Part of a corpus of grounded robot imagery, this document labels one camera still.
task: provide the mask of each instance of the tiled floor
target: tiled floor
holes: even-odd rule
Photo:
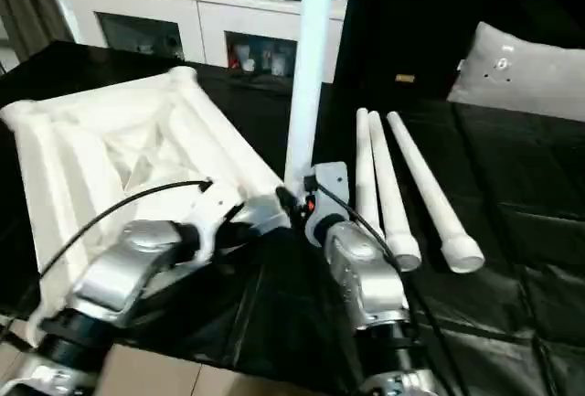
[[[24,323],[15,331],[22,336]],[[4,344],[0,346],[0,387],[22,360],[23,355]],[[101,376],[97,396],[317,396],[291,384],[262,380],[233,371],[202,366],[116,346],[110,352]]]

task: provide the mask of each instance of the black wire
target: black wire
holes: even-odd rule
[[[414,330],[415,330],[415,334],[418,338],[420,338],[421,337],[420,323],[419,323],[419,319],[417,317],[417,313],[410,312],[409,315],[410,315],[410,322],[412,323]],[[456,396],[452,387],[450,386],[449,382],[445,378],[445,376],[439,371],[439,368],[436,366],[436,364],[435,364],[434,360],[432,359],[432,356],[429,354],[428,350],[427,350],[427,362],[429,363],[429,370],[437,378],[437,380],[441,384],[441,387],[447,392],[448,396]]]
[[[392,253],[392,251],[390,250],[390,248],[388,247],[388,245],[386,244],[384,239],[382,239],[382,237],[378,234],[378,232],[375,231],[374,228],[359,213],[357,213],[355,210],[353,210],[340,197],[338,197],[335,193],[333,193],[327,187],[323,186],[321,183],[316,181],[316,179],[313,180],[313,182],[314,182],[314,184],[316,184],[316,186],[323,193],[325,193],[335,203],[339,204],[339,206],[341,206],[345,211],[347,211],[347,213],[349,213],[349,215],[351,217],[357,219],[357,221],[360,224],[362,224],[366,228],[366,230],[370,232],[370,234],[374,237],[374,239],[376,239],[376,241],[380,244],[380,246],[383,249],[383,253],[386,256],[386,260],[392,266],[392,268],[394,268],[394,270],[396,270],[400,280],[402,281],[402,284],[404,284],[404,294],[407,296],[407,301],[409,302],[410,305],[412,305],[414,303],[411,300],[412,297],[410,296],[410,290],[411,290],[415,294],[417,302],[422,307],[422,312],[426,316],[427,320],[429,321],[429,325],[431,326],[433,334],[435,335],[436,338],[439,339],[439,342],[441,344],[441,348],[445,354],[445,357],[449,361],[449,365],[452,369],[453,376],[454,376],[455,380],[457,381],[457,385],[461,389],[461,392],[464,396],[469,396],[469,390],[467,389],[467,385],[465,384],[465,381],[463,380],[463,375],[462,375],[461,371],[459,370],[459,367],[457,366],[457,363],[452,355],[451,349],[449,348],[449,345],[447,344],[447,340],[445,339],[444,335],[441,332],[441,328],[439,327],[437,320],[435,319],[434,315],[432,314],[431,309],[427,306],[426,302],[422,298],[422,295],[419,293],[416,285],[413,282],[408,282],[405,279],[404,275],[402,274],[402,271],[400,270],[399,264],[396,261],[396,257],[394,257],[394,254]],[[432,366],[433,368],[435,368],[435,370],[433,370],[433,373],[435,375],[437,375],[437,378],[439,379],[441,385],[445,388],[445,391],[447,391],[447,394],[449,396],[455,396],[454,390],[451,388],[451,386],[449,386],[448,381],[440,374],[440,372],[436,369],[436,367],[434,367],[434,364],[430,361],[429,365]]]
[[[75,242],[77,242],[85,233],[87,233],[88,230],[91,229],[95,224],[100,222],[105,217],[111,215],[114,211],[121,209],[125,205],[130,204],[131,202],[134,202],[136,199],[147,197],[148,195],[152,195],[153,193],[163,192],[165,190],[169,190],[171,188],[176,188],[176,187],[185,187],[185,186],[207,187],[210,184],[211,184],[210,181],[180,181],[177,183],[170,183],[170,184],[164,184],[164,185],[158,186],[158,187],[152,187],[152,188],[149,188],[143,192],[139,192],[139,193],[136,193],[134,195],[131,195],[130,197],[125,198],[122,201],[114,204],[110,208],[104,210],[102,213],[100,213],[98,216],[96,216],[90,222],[85,224],[83,227],[81,227],[80,230],[77,233],[75,233],[71,237],[71,239],[69,239],[69,241],[65,245],[63,245],[63,247],[48,261],[48,263],[45,265],[45,267],[40,271],[38,280],[36,282],[33,282],[25,290],[25,293],[22,295],[22,298],[20,299],[20,301],[16,305],[15,312],[10,316],[10,318],[8,318],[8,321],[6,321],[4,329],[0,333],[0,346],[2,346],[2,344],[5,342],[5,340],[7,340],[7,338],[9,336],[11,338],[17,337],[22,342],[26,343],[26,341],[24,341],[18,335],[14,334],[13,332],[10,331],[10,328],[15,323],[16,319],[18,318],[18,315],[20,314],[20,309],[22,309],[22,307],[27,302],[27,300],[30,298],[30,296],[37,290],[37,285],[40,284],[40,281],[43,280],[43,278],[47,275],[47,273],[51,270],[51,268],[53,268],[53,266],[55,266],[55,263],[57,263],[59,261],[59,259],[61,257],[63,257],[65,252],[69,248],[71,248],[73,246],[73,244]]]

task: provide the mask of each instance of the white pillow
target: white pillow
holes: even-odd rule
[[[533,44],[482,22],[449,100],[585,121],[585,50]]]

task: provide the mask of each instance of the glass cabinet door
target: glass cabinet door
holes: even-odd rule
[[[185,59],[177,23],[96,12],[108,47]]]
[[[291,78],[294,74],[296,41],[225,32],[228,67],[258,74]]]

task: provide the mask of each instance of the white pvc pipe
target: white pvc pipe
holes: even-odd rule
[[[223,181],[240,188],[238,172],[196,112],[189,111],[185,105],[176,104],[159,123],[159,127],[197,172],[214,181]],[[242,188],[242,193],[248,195],[248,188]]]
[[[231,165],[237,169],[249,195],[274,194],[283,182],[262,160],[221,110],[209,99],[194,80],[197,73],[189,67],[175,67],[169,71],[186,106],[193,111],[208,131],[213,134]]]
[[[409,220],[402,203],[399,183],[394,173],[380,115],[378,112],[371,112],[368,118],[386,243],[396,257],[400,268],[403,271],[412,271],[417,269],[422,261],[419,244],[410,232]]]
[[[382,234],[366,108],[360,108],[356,113],[356,210],[375,231]]]
[[[465,232],[400,116],[396,112],[391,112],[388,114],[388,121],[441,236],[441,251],[445,260],[455,273],[471,273],[478,270],[484,264],[484,255],[477,242]]]
[[[296,51],[284,171],[286,187],[297,195],[303,192],[303,179],[313,160],[331,3],[332,0],[303,0],[301,5],[301,39]]]

